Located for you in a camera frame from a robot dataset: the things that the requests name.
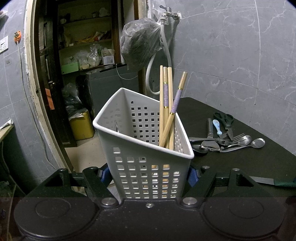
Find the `white perforated plastic utensil basket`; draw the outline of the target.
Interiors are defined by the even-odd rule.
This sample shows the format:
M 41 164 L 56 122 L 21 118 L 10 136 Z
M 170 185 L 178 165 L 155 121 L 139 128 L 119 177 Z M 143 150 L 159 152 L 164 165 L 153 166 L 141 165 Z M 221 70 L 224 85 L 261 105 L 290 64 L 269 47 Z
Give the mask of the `white perforated plastic utensil basket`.
M 159 101 L 126 88 L 93 120 L 122 199 L 182 196 L 194 153 L 179 116 L 174 119 L 173 150 L 159 147 L 159 120 Z

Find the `purple banded wooden chopstick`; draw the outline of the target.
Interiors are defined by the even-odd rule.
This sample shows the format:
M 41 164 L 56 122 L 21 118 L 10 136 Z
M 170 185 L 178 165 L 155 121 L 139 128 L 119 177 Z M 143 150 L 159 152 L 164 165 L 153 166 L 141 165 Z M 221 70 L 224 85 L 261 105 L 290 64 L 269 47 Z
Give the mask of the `purple banded wooden chopstick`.
M 169 117 L 169 89 L 168 89 L 168 70 L 164 67 L 164 127 L 166 127 Z

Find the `plain wooden chopstick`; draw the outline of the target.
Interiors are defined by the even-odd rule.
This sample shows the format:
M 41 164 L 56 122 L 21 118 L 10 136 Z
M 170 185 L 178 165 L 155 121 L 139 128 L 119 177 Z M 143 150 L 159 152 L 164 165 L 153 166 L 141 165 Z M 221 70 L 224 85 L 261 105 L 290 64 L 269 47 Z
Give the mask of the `plain wooden chopstick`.
M 159 68 L 159 143 L 164 131 L 164 67 Z
M 169 91 L 169 111 L 171 111 L 171 108 L 173 107 L 173 74 L 172 74 L 172 68 L 168 67 L 168 91 Z M 171 124 L 170 132 L 169 132 L 169 149 L 174 149 L 174 131 L 173 131 L 173 123 Z

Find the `small dark metal spoon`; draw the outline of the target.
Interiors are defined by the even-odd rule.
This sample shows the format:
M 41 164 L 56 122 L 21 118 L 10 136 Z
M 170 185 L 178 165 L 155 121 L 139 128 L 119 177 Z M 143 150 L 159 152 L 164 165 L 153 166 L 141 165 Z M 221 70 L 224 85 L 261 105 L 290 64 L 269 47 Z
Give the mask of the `small dark metal spoon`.
M 202 148 L 201 145 L 192 145 L 192 149 L 197 156 L 205 156 L 208 153 L 208 149 Z

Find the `metal fork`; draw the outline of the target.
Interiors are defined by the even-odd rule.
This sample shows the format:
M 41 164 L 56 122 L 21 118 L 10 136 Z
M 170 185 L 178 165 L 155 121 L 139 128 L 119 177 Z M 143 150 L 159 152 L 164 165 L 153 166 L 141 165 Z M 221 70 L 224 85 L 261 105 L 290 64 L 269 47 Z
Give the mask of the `metal fork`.
M 233 140 L 230 140 L 229 138 L 196 138 L 196 137 L 189 137 L 190 142 L 200 142 L 200 141 L 228 141 L 228 142 L 234 142 L 236 140 L 239 140 L 241 137 L 243 137 L 245 133 L 239 134 L 233 138 Z

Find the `yellow container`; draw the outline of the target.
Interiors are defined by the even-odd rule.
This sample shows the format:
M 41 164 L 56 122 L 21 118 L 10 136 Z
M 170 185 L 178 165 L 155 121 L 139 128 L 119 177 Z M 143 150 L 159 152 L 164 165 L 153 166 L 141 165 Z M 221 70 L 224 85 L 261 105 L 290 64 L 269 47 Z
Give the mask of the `yellow container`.
M 86 140 L 94 136 L 94 130 L 87 110 L 71 118 L 70 126 L 76 141 Z

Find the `white blue ceramic spoon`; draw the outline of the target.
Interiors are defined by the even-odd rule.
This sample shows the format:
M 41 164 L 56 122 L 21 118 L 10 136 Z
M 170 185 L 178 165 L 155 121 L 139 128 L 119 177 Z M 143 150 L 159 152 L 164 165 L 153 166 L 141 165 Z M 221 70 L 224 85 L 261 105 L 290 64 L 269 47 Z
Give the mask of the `white blue ceramic spoon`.
M 216 130 L 217 130 L 217 135 L 222 135 L 222 131 L 220 130 L 220 123 L 218 120 L 212 120 L 213 125 L 215 126 Z

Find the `large metal spoon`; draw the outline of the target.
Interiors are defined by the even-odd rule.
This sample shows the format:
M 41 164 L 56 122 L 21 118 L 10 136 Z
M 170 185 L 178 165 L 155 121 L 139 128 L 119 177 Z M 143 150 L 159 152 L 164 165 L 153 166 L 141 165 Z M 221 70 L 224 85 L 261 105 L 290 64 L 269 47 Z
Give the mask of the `large metal spoon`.
M 221 146 L 222 149 L 227 149 L 229 147 L 236 147 L 236 146 L 246 146 L 251 142 L 250 135 L 244 135 L 240 139 L 235 140 L 234 142 L 218 141 L 218 144 Z

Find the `dark grey cabinet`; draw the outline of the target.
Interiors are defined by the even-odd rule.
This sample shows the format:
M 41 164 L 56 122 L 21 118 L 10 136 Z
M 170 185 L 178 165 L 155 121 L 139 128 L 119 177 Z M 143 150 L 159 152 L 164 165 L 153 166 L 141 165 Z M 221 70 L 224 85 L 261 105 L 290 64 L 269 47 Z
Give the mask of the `dark grey cabinet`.
M 124 87 L 135 92 L 139 92 L 137 72 L 127 69 L 127 66 L 117 66 L 115 68 L 101 71 L 92 70 L 86 73 L 88 87 L 90 91 L 92 109 L 96 116 L 109 98 Z

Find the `wooden side counter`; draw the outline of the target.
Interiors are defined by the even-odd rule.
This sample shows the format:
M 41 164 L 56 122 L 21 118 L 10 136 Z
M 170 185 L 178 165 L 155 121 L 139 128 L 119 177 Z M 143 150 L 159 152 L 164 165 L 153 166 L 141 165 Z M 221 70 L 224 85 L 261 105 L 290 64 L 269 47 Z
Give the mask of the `wooden side counter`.
M 13 129 L 14 125 L 9 125 L 0 130 L 0 143 L 4 140 L 4 138 L 8 135 L 8 133 Z

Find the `green box on shelf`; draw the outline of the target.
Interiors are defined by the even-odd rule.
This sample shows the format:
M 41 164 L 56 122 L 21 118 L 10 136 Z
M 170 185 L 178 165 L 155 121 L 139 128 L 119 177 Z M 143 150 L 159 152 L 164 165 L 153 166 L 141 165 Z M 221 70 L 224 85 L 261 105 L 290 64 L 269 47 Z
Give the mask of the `green box on shelf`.
M 62 74 L 73 73 L 79 70 L 78 62 L 72 62 L 61 66 Z

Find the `clear plastic bag dark contents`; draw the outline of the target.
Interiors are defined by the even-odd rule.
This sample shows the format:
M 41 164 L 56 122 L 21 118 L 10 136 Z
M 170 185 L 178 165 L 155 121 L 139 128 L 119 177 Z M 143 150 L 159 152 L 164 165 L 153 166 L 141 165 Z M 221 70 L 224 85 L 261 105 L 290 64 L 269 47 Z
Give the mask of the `clear plastic bag dark contents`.
M 129 70 L 140 71 L 162 48 L 161 26 L 154 20 L 143 18 L 124 25 L 120 51 Z

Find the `black handled scissors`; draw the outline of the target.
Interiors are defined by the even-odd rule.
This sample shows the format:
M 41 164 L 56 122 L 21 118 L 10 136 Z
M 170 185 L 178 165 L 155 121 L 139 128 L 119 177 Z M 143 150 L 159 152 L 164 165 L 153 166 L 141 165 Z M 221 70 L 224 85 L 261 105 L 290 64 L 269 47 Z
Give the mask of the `black handled scissors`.
M 218 111 L 214 113 L 214 117 L 215 119 L 217 119 L 223 124 L 225 130 L 227 131 L 228 137 L 230 138 L 230 140 L 233 140 L 233 131 L 232 131 L 232 123 L 234 121 L 233 116 L 230 114 L 221 113 Z

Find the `orange wall plug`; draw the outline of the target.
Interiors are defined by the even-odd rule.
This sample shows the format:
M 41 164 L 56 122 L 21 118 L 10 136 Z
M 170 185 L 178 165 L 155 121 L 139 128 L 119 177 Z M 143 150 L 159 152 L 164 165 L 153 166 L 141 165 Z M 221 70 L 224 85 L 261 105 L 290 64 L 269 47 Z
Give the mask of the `orange wall plug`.
M 14 33 L 14 42 L 16 44 L 18 44 L 21 41 L 21 39 L 22 39 L 22 33 L 21 33 L 21 31 L 16 31 Z

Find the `white wall switch plate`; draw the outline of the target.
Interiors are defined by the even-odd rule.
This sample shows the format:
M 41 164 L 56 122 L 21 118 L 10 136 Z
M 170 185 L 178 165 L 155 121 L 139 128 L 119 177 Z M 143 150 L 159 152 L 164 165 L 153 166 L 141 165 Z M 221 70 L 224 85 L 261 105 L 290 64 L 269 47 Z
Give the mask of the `white wall switch plate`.
M 6 36 L 0 40 L 0 53 L 7 51 L 9 48 L 9 37 Z

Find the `metal wall tap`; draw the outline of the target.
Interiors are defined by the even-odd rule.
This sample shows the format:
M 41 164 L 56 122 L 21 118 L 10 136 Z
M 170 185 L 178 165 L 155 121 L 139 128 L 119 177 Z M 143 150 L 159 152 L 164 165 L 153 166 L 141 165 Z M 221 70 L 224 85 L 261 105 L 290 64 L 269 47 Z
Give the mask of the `metal wall tap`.
M 179 13 L 172 13 L 171 8 L 169 6 L 159 6 L 161 9 L 164 9 L 164 13 L 162 13 L 161 17 L 159 18 L 161 25 L 165 25 L 168 18 L 172 18 L 175 21 L 181 19 Z

